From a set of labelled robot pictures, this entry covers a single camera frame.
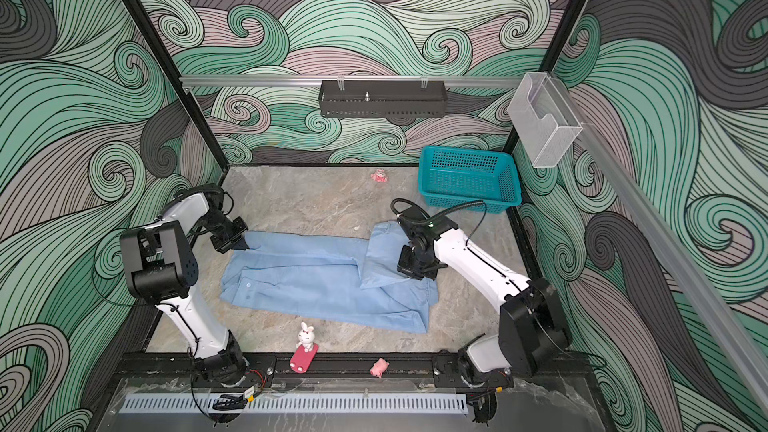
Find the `light blue long sleeve shirt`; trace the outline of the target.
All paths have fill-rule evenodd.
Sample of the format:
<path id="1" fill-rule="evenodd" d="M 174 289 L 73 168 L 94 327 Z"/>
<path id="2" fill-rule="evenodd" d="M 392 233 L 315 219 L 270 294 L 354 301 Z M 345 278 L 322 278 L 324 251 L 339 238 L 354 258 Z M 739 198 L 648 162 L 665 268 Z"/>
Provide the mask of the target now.
<path id="1" fill-rule="evenodd" d="M 408 239 L 395 222 L 367 239 L 252 231 L 233 253 L 220 297 L 234 306 L 423 334 L 438 301 L 432 281 L 397 270 Z"/>

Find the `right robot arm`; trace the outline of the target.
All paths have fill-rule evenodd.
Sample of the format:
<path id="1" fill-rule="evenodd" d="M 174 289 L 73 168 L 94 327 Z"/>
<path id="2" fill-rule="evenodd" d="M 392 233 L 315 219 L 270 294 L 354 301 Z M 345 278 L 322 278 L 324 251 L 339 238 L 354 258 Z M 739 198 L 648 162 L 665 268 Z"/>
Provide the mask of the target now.
<path id="1" fill-rule="evenodd" d="M 572 334 L 556 288 L 546 279 L 517 273 L 481 249 L 450 218 L 482 200 L 464 202 L 434 215 L 415 202 L 395 198 L 390 209 L 406 234 L 397 271 L 434 280 L 444 268 L 458 272 L 499 313 L 498 332 L 480 335 L 457 353 L 457 368 L 470 387 L 489 386 L 498 374 L 531 378 L 549 360 L 566 352 Z"/>

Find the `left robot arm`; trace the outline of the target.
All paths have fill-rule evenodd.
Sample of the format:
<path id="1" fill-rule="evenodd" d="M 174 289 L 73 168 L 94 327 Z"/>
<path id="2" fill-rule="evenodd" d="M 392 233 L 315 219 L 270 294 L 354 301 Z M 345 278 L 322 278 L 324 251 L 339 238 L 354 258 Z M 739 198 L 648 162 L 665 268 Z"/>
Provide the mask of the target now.
<path id="1" fill-rule="evenodd" d="M 188 240 L 198 230 L 210 235 L 219 253 L 247 247 L 248 227 L 242 218 L 225 213 L 226 196 L 218 185 L 184 190 L 154 221 L 123 232 L 119 246 L 129 293 L 175 324 L 202 379 L 235 387 L 245 378 L 247 360 L 233 332 L 216 319 L 198 290 L 200 269 Z"/>

